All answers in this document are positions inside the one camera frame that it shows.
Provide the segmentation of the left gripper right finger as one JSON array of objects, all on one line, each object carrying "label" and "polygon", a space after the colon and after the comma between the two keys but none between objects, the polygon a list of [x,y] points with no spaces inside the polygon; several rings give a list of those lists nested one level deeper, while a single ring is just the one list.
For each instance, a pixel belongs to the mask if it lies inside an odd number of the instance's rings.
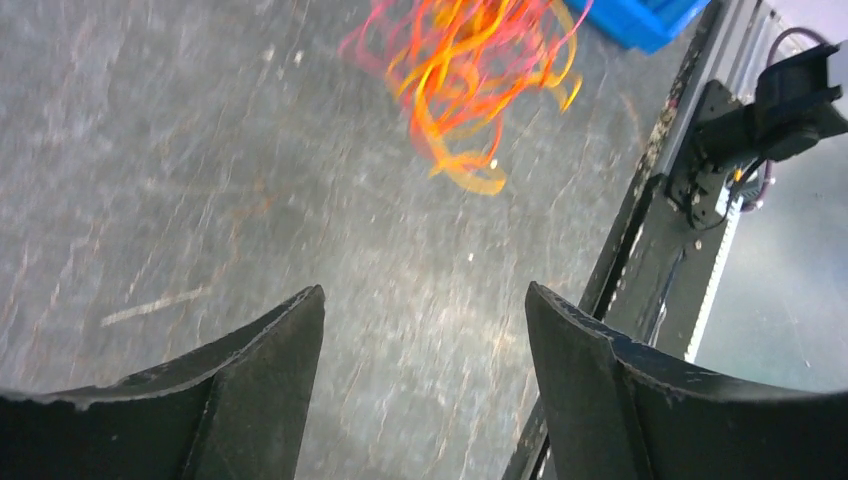
[{"label": "left gripper right finger", "polygon": [[724,375],[531,283],[526,321],[560,479],[843,479],[847,396]]}]

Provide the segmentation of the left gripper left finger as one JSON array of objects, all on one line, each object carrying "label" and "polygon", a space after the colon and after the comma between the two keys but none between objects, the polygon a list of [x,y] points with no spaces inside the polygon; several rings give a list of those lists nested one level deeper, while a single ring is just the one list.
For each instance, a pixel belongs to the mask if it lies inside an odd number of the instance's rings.
[{"label": "left gripper left finger", "polygon": [[313,391],[325,295],[106,386],[1,393],[5,479],[291,479]]}]

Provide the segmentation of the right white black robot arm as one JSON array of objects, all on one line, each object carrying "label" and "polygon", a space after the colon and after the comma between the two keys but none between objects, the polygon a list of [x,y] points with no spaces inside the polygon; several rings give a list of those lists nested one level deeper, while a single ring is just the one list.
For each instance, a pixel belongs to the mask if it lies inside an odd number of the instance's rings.
[{"label": "right white black robot arm", "polygon": [[706,83],[673,162],[668,197],[696,231],[720,225],[753,201],[771,162],[797,156],[847,131],[847,44],[823,44],[759,75],[743,104],[719,81]]}]

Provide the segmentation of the blue plastic bin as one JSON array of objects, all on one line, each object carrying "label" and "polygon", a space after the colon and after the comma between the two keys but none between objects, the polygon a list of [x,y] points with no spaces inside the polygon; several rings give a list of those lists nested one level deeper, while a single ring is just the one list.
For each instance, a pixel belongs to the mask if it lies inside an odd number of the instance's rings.
[{"label": "blue plastic bin", "polygon": [[625,49],[651,55],[690,25],[709,0],[596,0],[585,21]]}]

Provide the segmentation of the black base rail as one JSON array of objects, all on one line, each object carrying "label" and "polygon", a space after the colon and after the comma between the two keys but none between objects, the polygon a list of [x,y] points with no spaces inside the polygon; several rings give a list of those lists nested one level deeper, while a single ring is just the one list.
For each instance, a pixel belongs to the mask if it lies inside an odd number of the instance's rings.
[{"label": "black base rail", "polygon": [[[610,328],[684,359],[724,228],[696,231],[667,195],[673,162],[707,82],[730,83],[750,39],[758,1],[714,1],[694,36],[578,304]],[[511,460],[508,479],[560,479],[539,398]]]}]

